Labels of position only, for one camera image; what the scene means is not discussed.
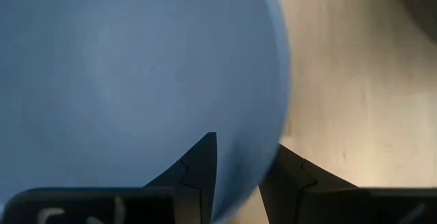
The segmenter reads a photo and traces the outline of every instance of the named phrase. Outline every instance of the light wood grain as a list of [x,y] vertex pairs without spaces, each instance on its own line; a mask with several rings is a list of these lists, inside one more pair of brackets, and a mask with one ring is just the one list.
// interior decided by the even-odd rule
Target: light wood grain
[[281,5],[292,50],[287,147],[359,186],[437,186],[437,44],[401,2]]

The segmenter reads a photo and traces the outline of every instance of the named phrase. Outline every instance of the blue rubber surface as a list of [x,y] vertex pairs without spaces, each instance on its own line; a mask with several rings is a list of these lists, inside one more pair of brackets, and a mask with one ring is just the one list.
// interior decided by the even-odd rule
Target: blue rubber surface
[[289,60],[277,0],[0,0],[0,204],[142,186],[214,131],[220,218],[274,156]]

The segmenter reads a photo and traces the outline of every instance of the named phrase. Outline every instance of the beige background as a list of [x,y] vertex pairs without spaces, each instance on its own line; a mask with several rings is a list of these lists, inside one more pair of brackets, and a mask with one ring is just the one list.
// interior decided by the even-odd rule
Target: beige background
[[[437,44],[399,0],[281,0],[284,144],[359,186],[437,186]],[[237,223],[267,223],[259,194]]]

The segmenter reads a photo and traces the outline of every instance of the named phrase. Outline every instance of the wooden surface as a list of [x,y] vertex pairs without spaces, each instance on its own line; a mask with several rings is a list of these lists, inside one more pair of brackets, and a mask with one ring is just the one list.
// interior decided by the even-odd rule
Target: wooden surface
[[[359,186],[437,186],[437,44],[399,0],[281,4],[292,50],[284,144]],[[240,223],[266,223],[243,222],[252,209]]]

